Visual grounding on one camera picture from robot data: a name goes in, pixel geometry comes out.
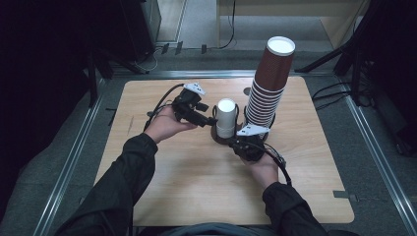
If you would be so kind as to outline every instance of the person's left hand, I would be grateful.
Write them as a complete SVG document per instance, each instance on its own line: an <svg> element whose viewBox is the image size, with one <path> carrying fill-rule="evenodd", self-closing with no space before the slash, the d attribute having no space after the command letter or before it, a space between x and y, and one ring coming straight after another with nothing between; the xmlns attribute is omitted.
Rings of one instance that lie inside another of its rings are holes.
<svg viewBox="0 0 417 236"><path fill-rule="evenodd" d="M192 123L177 121L174 115L174 110L168 105L159 111L144 133L149 135L158 144L159 142L171 138L179 132L196 128L197 125Z"/></svg>

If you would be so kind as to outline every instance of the black jacket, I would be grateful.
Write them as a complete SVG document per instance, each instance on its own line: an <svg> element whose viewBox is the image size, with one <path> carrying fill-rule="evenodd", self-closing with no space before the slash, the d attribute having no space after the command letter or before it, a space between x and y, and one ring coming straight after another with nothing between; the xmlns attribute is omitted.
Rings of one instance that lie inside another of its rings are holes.
<svg viewBox="0 0 417 236"><path fill-rule="evenodd" d="M55 235L126 235L135 203L155 170L156 143L146 134L126 142L122 154ZM277 235L327 235L294 188L274 183L263 193Z"/></svg>

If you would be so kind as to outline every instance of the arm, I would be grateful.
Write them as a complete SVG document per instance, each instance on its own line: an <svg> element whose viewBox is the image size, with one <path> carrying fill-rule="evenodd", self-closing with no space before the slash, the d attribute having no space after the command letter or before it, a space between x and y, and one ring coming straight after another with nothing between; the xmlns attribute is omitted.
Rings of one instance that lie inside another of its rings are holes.
<svg viewBox="0 0 417 236"><path fill-rule="evenodd" d="M266 214L278 235L327 235L297 191L278 182L278 167L267 154L257 162L243 161L264 188Z"/></svg>
<svg viewBox="0 0 417 236"><path fill-rule="evenodd" d="M171 107L164 108L142 134L124 144L121 155L55 235L125 235L133 206L153 176L156 144L194 128L177 122Z"/></svg>

